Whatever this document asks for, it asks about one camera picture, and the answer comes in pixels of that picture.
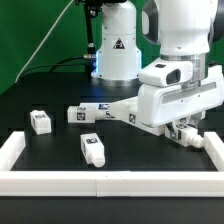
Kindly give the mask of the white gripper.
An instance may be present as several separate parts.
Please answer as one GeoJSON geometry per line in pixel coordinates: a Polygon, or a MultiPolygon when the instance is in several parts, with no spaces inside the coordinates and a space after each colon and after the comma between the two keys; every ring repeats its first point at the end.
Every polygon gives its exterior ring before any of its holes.
{"type": "Polygon", "coordinates": [[[222,103],[222,67],[216,65],[208,69],[208,77],[199,87],[190,90],[180,85],[161,88],[143,84],[138,92],[138,116],[140,122],[149,127],[166,124],[170,138],[176,139],[173,121],[192,115],[191,125],[197,128],[205,118],[205,111],[222,103]]]}

